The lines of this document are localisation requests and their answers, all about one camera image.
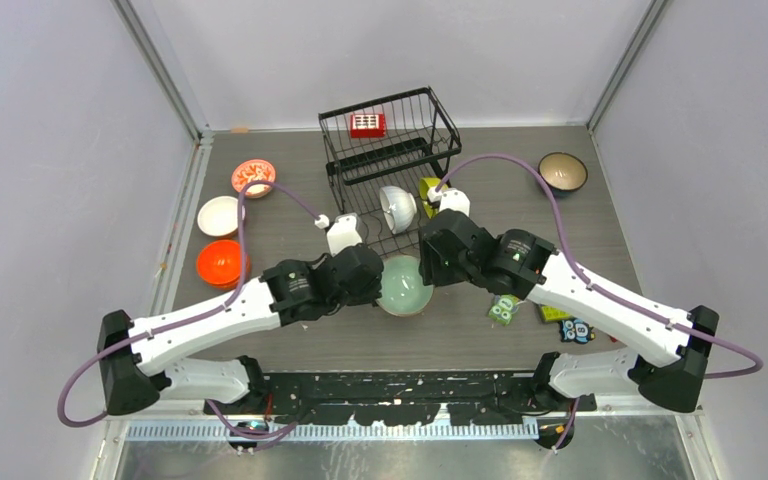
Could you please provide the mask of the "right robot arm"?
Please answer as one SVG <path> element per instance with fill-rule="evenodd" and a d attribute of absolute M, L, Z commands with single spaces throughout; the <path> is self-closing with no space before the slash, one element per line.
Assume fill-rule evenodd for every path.
<path fill-rule="evenodd" d="M 551 306 L 623 343 L 595 354 L 543 354 L 528 384 L 538 408 L 556 410 L 587 395 L 638 393 L 670 411 L 696 409 L 719 321 L 712 309 L 661 305 L 574 268 L 545 239 L 520 229 L 494 236 L 453 210 L 421 227 L 419 247 L 426 285 L 470 283 Z"/>

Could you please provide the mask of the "dark blue glazed bowl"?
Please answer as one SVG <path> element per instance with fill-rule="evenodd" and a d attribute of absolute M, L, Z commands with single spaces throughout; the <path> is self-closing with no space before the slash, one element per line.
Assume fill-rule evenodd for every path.
<path fill-rule="evenodd" d="M 581 190 L 589 180 L 582 160 L 565 152 L 552 152 L 538 163 L 538 173 L 555 198 L 564 198 Z"/>

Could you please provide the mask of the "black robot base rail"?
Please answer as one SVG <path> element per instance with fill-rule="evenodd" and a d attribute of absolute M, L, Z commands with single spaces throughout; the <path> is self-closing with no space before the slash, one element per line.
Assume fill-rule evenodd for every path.
<path fill-rule="evenodd" d="M 269 373 L 225 415 L 262 415 L 301 425 L 428 425 L 447 413 L 456 426 L 509 425 L 565 413 L 572 400 L 540 386 L 530 371 Z"/>

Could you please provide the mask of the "celadon bowl with flower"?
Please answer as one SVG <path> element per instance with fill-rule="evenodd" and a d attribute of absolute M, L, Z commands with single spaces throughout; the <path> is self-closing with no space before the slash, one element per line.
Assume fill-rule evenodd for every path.
<path fill-rule="evenodd" d="M 409 255 L 393 256 L 387 258 L 383 266 L 377 305 L 397 317 L 420 314 L 430 303 L 434 287 L 423 283 L 419 259 Z"/>

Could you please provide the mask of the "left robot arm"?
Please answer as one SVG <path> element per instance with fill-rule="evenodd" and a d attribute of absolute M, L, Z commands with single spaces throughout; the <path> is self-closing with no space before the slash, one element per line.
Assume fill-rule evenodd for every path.
<path fill-rule="evenodd" d="M 244 414 L 267 398 L 255 361 L 217 362 L 197 353 L 233 338 L 302 321 L 344 306 L 374 303 L 381 295 L 382 259 L 359 244 L 315 261 L 283 260 L 239 290 L 180 310 L 132 319 L 106 314 L 97 350 L 109 415 L 142 411 L 161 399 L 210 399 Z"/>

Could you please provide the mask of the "white bowl red floral pattern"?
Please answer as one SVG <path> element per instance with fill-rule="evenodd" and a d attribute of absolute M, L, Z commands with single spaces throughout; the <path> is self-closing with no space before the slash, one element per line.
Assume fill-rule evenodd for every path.
<path fill-rule="evenodd" d="M 267 181 L 274 183 L 277 170 L 274 165 L 265 159 L 250 159 L 242 162 L 231 174 L 231 185 L 236 192 L 241 192 L 247 185 L 255 181 Z M 247 198 L 260 198 L 267 195 L 272 186 L 269 184 L 257 184 L 248 187 L 245 196 Z"/>

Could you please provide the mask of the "black wire dish rack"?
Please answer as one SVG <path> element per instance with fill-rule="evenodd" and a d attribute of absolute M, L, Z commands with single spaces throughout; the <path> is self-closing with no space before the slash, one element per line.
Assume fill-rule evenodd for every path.
<path fill-rule="evenodd" d="M 387 135 L 352 139 L 352 113 L 384 113 Z M 326 172 L 338 211 L 356 213 L 364 242 L 382 257 L 418 253 L 418 231 L 428 222 L 416 215 L 411 227 L 394 235 L 385 221 L 379 189 L 397 186 L 420 203 L 422 177 L 442 178 L 462 151 L 461 135 L 429 86 L 391 94 L 320 113 Z"/>

